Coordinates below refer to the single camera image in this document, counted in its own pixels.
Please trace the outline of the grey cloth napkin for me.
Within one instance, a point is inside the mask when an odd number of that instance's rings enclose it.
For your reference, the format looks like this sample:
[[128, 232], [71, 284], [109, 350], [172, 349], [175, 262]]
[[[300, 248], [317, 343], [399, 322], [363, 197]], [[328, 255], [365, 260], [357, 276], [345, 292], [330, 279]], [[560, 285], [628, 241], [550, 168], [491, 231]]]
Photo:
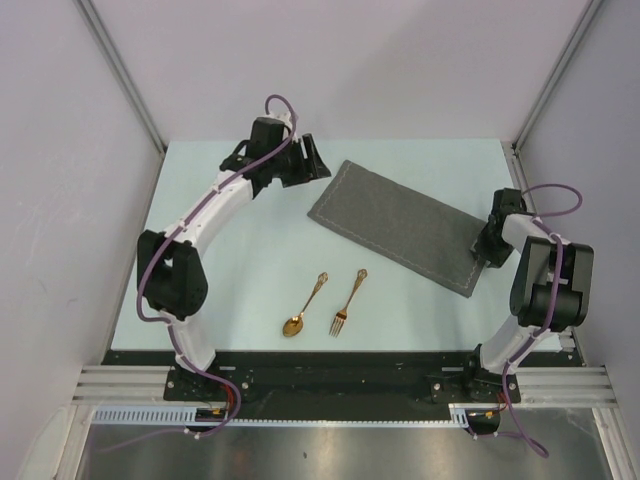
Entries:
[[307, 216], [465, 298], [484, 268], [471, 251], [482, 220], [351, 161]]

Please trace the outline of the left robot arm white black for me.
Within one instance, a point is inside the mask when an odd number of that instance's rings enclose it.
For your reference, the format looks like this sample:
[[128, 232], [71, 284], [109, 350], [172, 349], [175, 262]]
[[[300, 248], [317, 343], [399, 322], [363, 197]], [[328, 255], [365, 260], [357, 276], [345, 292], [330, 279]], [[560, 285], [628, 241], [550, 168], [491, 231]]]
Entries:
[[162, 231], [139, 236], [136, 313], [146, 323], [166, 327], [177, 363], [189, 371], [185, 385], [197, 398], [210, 399], [221, 387], [220, 374], [209, 368], [215, 348], [198, 318], [209, 291], [203, 266], [207, 249], [273, 180], [289, 188], [330, 175], [312, 134], [297, 135], [292, 119], [260, 116], [184, 215]]

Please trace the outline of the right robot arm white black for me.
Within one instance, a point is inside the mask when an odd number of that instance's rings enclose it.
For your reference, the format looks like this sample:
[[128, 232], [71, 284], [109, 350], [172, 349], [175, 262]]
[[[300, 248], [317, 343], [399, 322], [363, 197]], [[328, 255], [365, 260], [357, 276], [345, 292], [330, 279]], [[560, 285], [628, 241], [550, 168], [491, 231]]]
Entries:
[[523, 192], [494, 193], [487, 223], [471, 247], [489, 268], [520, 255], [509, 295], [510, 315], [465, 361], [463, 393], [490, 401], [508, 388], [517, 367], [542, 340], [581, 325], [591, 291], [594, 249], [564, 239], [527, 210]]

